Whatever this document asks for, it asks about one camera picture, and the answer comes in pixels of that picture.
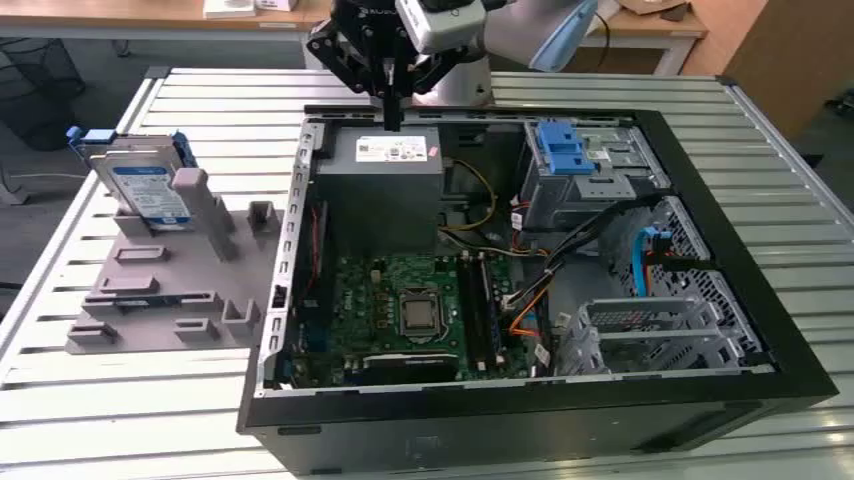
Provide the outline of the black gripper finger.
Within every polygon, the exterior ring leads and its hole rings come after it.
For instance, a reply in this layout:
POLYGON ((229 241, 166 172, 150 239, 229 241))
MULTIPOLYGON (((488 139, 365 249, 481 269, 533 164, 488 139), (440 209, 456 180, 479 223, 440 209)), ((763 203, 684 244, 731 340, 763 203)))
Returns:
POLYGON ((367 93, 381 109, 383 127, 396 130, 396 98, 384 70, 383 59, 373 53, 359 57, 338 41, 340 31, 330 19, 310 30, 305 46, 314 59, 353 93, 367 93))
POLYGON ((407 31, 395 32, 395 130, 400 130, 404 100, 412 94, 425 94, 468 54, 467 46, 457 46, 416 61, 417 52, 407 31))

